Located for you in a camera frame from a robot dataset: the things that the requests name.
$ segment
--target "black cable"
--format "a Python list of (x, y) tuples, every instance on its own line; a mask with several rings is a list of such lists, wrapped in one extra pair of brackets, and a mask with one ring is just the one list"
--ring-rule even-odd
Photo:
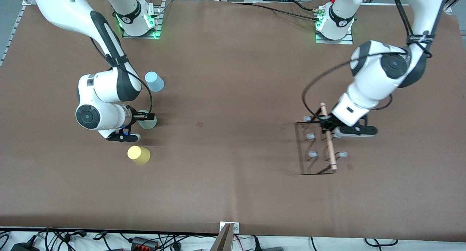
[(105, 238), (105, 236), (103, 236), (103, 242), (105, 243), (105, 245), (107, 246), (108, 248), (108, 251), (112, 251), (113, 249), (110, 248), (110, 246), (108, 245), (107, 243), (107, 239)]
[(383, 109), (389, 107), (391, 105), (391, 102), (393, 102), (393, 96), (390, 95), (389, 98), (390, 99), (388, 100), (388, 103), (386, 105), (384, 105), (382, 107), (374, 108), (373, 110), (383, 110)]
[[(99, 48), (98, 48), (97, 45), (95, 44), (94, 39), (92, 39), (91, 37), (89, 37), (89, 38), (90, 38), (90, 41), (92, 42), (92, 45), (95, 47), (95, 50), (97, 50), (97, 52), (100, 54), (100, 56), (102, 56), (102, 58), (103, 58), (104, 60), (107, 60), (107, 57), (105, 57), (105, 55), (103, 55), (103, 53), (99, 50)], [(146, 113), (146, 115), (149, 115), (150, 112), (152, 112), (152, 107), (153, 107), (152, 93), (150, 92), (149, 87), (147, 87), (147, 85), (143, 82), (143, 80), (141, 80), (139, 77), (137, 77), (136, 75), (134, 75), (134, 74), (131, 73), (130, 71), (126, 70), (126, 68), (124, 68), (123, 66), (118, 65), (118, 68), (120, 68), (121, 70), (123, 70), (123, 71), (126, 72), (127, 74), (130, 74), (131, 76), (133, 76), (136, 80), (138, 80), (138, 81), (139, 81), (142, 85), (144, 85), (144, 87), (146, 88), (147, 92), (149, 93), (149, 99), (150, 99), (149, 112)]]
[(371, 244), (367, 241), (367, 238), (364, 238), (364, 242), (368, 245), (368, 246), (372, 246), (372, 247), (377, 247), (379, 249), (379, 251), (382, 251), (382, 247), (386, 247), (386, 246), (394, 246), (396, 244), (398, 244), (398, 239), (395, 239), (395, 241), (391, 244), (380, 244), (379, 241), (375, 238), (372, 238), (372, 240), (374, 240), (374, 242), (376, 242), (376, 244)]
[(181, 238), (180, 240), (175, 240), (173, 243), (169, 244), (168, 246), (163, 246), (163, 248), (162, 248), (160, 251), (163, 251), (163, 250), (165, 250), (166, 248), (168, 248), (169, 246), (172, 246), (172, 245), (174, 245), (174, 244), (176, 244), (176, 243), (179, 243), (179, 242), (185, 240), (185, 239), (188, 238), (188, 237), (190, 237), (190, 236), (185, 236), (185, 237)]
[(314, 244), (314, 238), (311, 236), (311, 244), (312, 248), (314, 248), (314, 251), (317, 251), (316, 245)]
[(193, 236), (193, 237), (195, 237), (195, 238), (215, 238), (215, 239), (217, 239), (216, 236)]
[(60, 247), (62, 246), (63, 243), (64, 243), (63, 241), (60, 242), (60, 244), (58, 245), (57, 251), (60, 251)]
[(126, 68), (122, 67), (121, 65), (118, 66), (118, 68), (120, 68), (121, 70), (125, 71), (127, 74), (132, 75), (136, 80), (138, 80), (138, 81), (139, 81), (142, 85), (144, 85), (144, 87), (146, 88), (147, 92), (149, 93), (149, 99), (150, 99), (149, 112), (146, 113), (146, 115), (149, 115), (150, 112), (152, 112), (152, 107), (153, 107), (152, 93), (150, 92), (149, 87), (147, 87), (147, 85), (143, 82), (143, 80), (141, 80), (139, 77), (137, 77), (136, 75), (134, 75), (134, 74), (131, 73), (130, 71), (126, 70)]
[(274, 12), (281, 12), (281, 13), (296, 16), (296, 17), (303, 17), (305, 19), (309, 19), (309, 20), (313, 20), (313, 21), (319, 21), (319, 19), (316, 18), (316, 17), (308, 17), (308, 16), (304, 16), (304, 15), (300, 15), (300, 14), (296, 14), (296, 13), (292, 13), (292, 12), (285, 12), (285, 11), (282, 11), (282, 10), (274, 9), (274, 8), (263, 6), (263, 5), (251, 4), (251, 6), (257, 6), (257, 7), (261, 7), (261, 8), (266, 8), (268, 10), (273, 10)]
[(128, 242), (130, 241), (130, 238), (126, 238), (126, 236), (124, 236), (122, 233), (120, 233), (120, 236), (121, 236), (122, 238), (126, 239), (126, 241), (128, 241)]
[(52, 242), (52, 247), (50, 248), (50, 251), (53, 251), (54, 249), (54, 246), (55, 246), (55, 243), (57, 242), (58, 240), (58, 237), (57, 236), (54, 236), (55, 237), (55, 240), (52, 238), (53, 242)]
[(107, 246), (108, 251), (112, 251), (112, 249), (111, 249), (110, 246), (108, 245), (107, 239), (105, 238), (105, 236), (106, 236), (107, 234), (108, 234), (108, 231), (103, 231), (103, 232), (101, 232), (101, 233), (96, 234), (92, 239), (93, 239), (93, 240), (96, 240), (96, 241), (99, 241), (100, 239), (103, 239), (103, 242), (104, 242), (105, 245)]
[(380, 246), (379, 242), (377, 241), (377, 239), (373, 238), (374, 241), (376, 242), (375, 245), (373, 244), (369, 244), (369, 242), (367, 241), (367, 238), (364, 238), (364, 242), (366, 242), (366, 244), (370, 245), (370, 246), (373, 246), (373, 247), (377, 247), (379, 249), (379, 251), (382, 251), (382, 247)]
[(342, 62), (338, 65), (335, 65), (334, 67), (326, 70), (325, 72), (321, 73), (320, 75), (318, 75), (316, 78), (314, 78), (308, 85), (306, 85), (306, 87), (304, 88), (303, 92), (301, 93), (301, 100), (304, 104), (304, 107), (306, 107), (306, 109), (309, 111), (309, 113), (311, 113), (311, 115), (313, 115), (315, 118), (319, 119), (319, 121), (321, 122), (325, 122), (325, 123), (328, 123), (329, 121), (326, 120), (326, 119), (323, 119), (321, 118), (319, 115), (317, 115), (316, 113), (314, 113), (308, 106), (307, 102), (306, 102), (306, 95), (309, 91), (309, 89), (311, 89), (311, 87), (313, 85), (315, 85), (318, 81), (320, 81), (323, 77), (335, 72), (336, 70), (339, 70), (341, 68), (343, 68), (344, 66), (350, 64), (351, 62), (355, 62), (357, 60), (361, 60), (363, 58), (366, 58), (366, 57), (370, 57), (370, 56), (375, 56), (375, 55), (384, 55), (384, 54), (400, 54), (400, 55), (406, 55), (408, 53), (407, 50), (403, 49), (405, 52), (404, 53), (401, 53), (401, 52), (385, 52), (385, 53), (376, 53), (376, 54), (368, 54), (368, 55), (363, 55), (359, 58), (356, 58), (354, 60), (347, 60), (346, 62)]
[(52, 232), (62, 241), (62, 242), (60, 243), (60, 245), (58, 245), (58, 250), (60, 250), (61, 244), (65, 243), (66, 246), (68, 246), (68, 250), (71, 249), (71, 250), (73, 250), (73, 251), (76, 251), (76, 249), (73, 248), (73, 247), (70, 245), (70, 243), (68, 243), (68, 241), (66, 241), (65, 238), (63, 238), (63, 236), (62, 236), (60, 233), (58, 233), (57, 231), (55, 231), (54, 229), (51, 229), (51, 228), (47, 228), (47, 231), (48, 231), (48, 230), (52, 231)]
[(48, 248), (48, 241), (47, 241), (48, 232), (49, 230), (47, 229), (47, 232), (45, 233), (44, 244), (45, 244), (45, 250), (50, 251), (50, 249)]
[(303, 5), (301, 5), (301, 3), (299, 3), (297, 0), (288, 0), (288, 1), (296, 3), (296, 5), (298, 5), (303, 10), (306, 10), (306, 11), (309, 11), (309, 12), (312, 12), (312, 13), (314, 12), (312, 9), (306, 8)]
[(5, 239), (5, 242), (3, 242), (3, 244), (0, 246), (0, 251), (5, 247), (5, 245), (7, 244), (8, 240), (10, 239), (10, 235), (8, 234), (5, 234), (5, 235), (2, 235), (0, 236), (0, 239), (2, 238), (7, 238)]
[[(403, 21), (404, 29), (406, 30), (406, 35), (410, 36), (413, 35), (411, 23), (409, 22), (408, 16), (406, 15), (406, 12), (404, 11), (403, 6), (401, 5), (400, 0), (395, 0), (395, 5), (396, 8), (398, 9), (398, 12), (400, 13), (401, 20)], [(433, 57), (433, 54), (429, 52), (424, 46), (422, 46), (419, 42), (416, 42), (416, 45), (425, 53), (427, 54), (427, 58), (430, 59)]]
[(253, 237), (254, 237), (254, 242), (256, 244), (256, 248), (254, 249), (254, 251), (262, 251), (261, 243), (259, 243), (259, 239), (257, 238), (257, 236), (253, 236)]

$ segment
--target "brown paper surface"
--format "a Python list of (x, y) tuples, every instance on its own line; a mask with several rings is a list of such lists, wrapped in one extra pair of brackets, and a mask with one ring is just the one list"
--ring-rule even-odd
[[(107, 2), (89, 3), (116, 29)], [(370, 114), (379, 134), (335, 140), (349, 154), (337, 174), (298, 175), (304, 86), (367, 40), (404, 46), (396, 7), (357, 17), (355, 45), (325, 45), (308, 20), (175, 1), (160, 40), (122, 40), (141, 77), (165, 81), (157, 126), (133, 128), (151, 152), (137, 165), (133, 144), (75, 120), (79, 78), (108, 65), (88, 37), (27, 7), (0, 68), (0, 224), (215, 233), (237, 221), (241, 234), (465, 241), (466, 55), (454, 16), (442, 16), (423, 78)], [(329, 75), (309, 104), (333, 106), (351, 81), (349, 68)], [(128, 104), (147, 109), (145, 90)]]

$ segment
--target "black strap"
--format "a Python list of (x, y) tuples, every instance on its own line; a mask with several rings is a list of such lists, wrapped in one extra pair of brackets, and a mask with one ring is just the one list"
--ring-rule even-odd
[(330, 18), (335, 22), (336, 26), (340, 28), (345, 27), (354, 18), (354, 15), (346, 19), (339, 17), (338, 15), (335, 14), (335, 12), (333, 12), (333, 4), (330, 6), (328, 10), (330, 13)]
[(105, 60), (111, 67), (119, 67), (122, 64), (125, 64), (125, 62), (128, 62), (128, 55), (123, 55), (117, 58), (112, 58), (110, 55), (107, 54)]
[(133, 20), (141, 14), (141, 10), (142, 10), (141, 3), (138, 1), (136, 2), (138, 3), (138, 6), (136, 6), (136, 9), (133, 12), (126, 14), (126, 15), (119, 14), (118, 12), (116, 12), (118, 19), (126, 24), (133, 23)]
[(435, 39), (435, 35), (408, 35), (406, 38), (406, 44), (411, 43), (425, 43), (432, 44)]

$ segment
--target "yellow cup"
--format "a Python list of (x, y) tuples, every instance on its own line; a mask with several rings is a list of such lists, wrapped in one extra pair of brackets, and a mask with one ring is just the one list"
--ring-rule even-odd
[(134, 145), (128, 149), (128, 157), (135, 163), (143, 165), (149, 161), (150, 151), (147, 148)]

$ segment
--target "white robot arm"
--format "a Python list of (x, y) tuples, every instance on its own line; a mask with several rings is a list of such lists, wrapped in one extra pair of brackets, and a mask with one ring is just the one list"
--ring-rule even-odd
[(108, 0), (123, 30), (130, 36), (141, 36), (155, 25), (154, 5), (145, 0)]
[(444, 0), (406, 2), (414, 12), (412, 31), (406, 27), (408, 46), (399, 48), (371, 40), (356, 49), (350, 63), (353, 83), (333, 108), (331, 118), (325, 121), (326, 129), (340, 136), (374, 135), (375, 128), (370, 128), (368, 133), (361, 132), (359, 120), (397, 88), (409, 86), (421, 78)]
[(326, 3), (323, 13), (317, 17), (316, 30), (326, 38), (338, 40), (343, 38), (354, 22), (354, 15), (363, 0), (335, 0)]
[(97, 130), (107, 140), (137, 141), (130, 127), (138, 120), (151, 120), (153, 114), (138, 113), (116, 102), (136, 99), (141, 91), (138, 74), (131, 66), (120, 41), (102, 14), (86, 0), (36, 0), (44, 17), (59, 28), (88, 35), (99, 43), (111, 70), (80, 78), (76, 119), (84, 128)]

